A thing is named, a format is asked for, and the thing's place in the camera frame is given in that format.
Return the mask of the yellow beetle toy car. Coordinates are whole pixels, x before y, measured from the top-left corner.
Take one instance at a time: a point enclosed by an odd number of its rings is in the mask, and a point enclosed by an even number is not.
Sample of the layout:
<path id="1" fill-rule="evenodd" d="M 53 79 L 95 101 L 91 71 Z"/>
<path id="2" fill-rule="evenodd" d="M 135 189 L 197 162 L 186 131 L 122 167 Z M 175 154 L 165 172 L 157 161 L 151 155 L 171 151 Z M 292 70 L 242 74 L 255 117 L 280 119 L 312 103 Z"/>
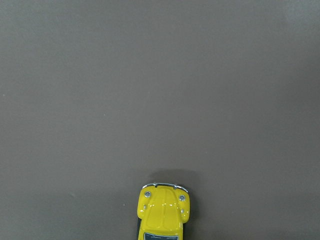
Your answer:
<path id="1" fill-rule="evenodd" d="M 190 195 L 185 187 L 162 182 L 144 185 L 137 203 L 137 239 L 182 240 L 190 211 Z"/>

